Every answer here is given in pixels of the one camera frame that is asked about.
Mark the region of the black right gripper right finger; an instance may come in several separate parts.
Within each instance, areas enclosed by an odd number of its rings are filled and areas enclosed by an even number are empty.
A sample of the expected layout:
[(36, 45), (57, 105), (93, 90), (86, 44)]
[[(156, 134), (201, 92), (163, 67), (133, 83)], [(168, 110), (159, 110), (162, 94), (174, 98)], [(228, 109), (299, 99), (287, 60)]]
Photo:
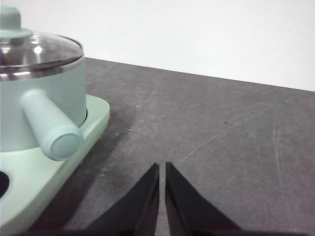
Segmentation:
[(202, 197), (171, 163), (166, 163), (165, 204), (172, 236), (303, 236), (297, 232), (244, 230)]

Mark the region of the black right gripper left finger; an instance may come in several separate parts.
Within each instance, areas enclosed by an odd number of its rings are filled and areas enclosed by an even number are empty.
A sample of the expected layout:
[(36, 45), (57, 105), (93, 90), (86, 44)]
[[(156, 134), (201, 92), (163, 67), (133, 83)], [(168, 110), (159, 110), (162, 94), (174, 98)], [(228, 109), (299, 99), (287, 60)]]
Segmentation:
[(159, 165), (153, 164), (128, 193), (81, 230), (35, 230), (23, 236), (153, 236), (159, 207)]

